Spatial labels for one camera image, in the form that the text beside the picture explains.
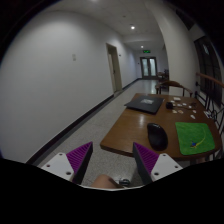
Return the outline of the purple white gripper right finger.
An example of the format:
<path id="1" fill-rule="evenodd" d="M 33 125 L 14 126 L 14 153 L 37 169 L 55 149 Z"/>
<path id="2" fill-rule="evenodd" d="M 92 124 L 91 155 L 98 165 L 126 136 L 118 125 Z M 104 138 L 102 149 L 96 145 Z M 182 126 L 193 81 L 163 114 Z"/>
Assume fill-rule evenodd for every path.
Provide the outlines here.
<path id="1" fill-rule="evenodd" d="M 144 185 L 182 169 L 168 154 L 157 154 L 138 143 L 133 143 L 133 155 Z"/>

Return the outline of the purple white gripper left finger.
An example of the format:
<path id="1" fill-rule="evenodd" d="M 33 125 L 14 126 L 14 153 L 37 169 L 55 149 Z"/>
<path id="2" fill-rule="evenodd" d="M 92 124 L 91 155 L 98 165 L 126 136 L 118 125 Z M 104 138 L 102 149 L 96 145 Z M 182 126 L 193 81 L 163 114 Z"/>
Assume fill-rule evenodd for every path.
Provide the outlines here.
<path id="1" fill-rule="evenodd" d="M 43 165 L 42 169 L 80 185 L 83 181 L 92 153 L 93 143 L 88 142 L 69 153 L 59 152 Z"/>

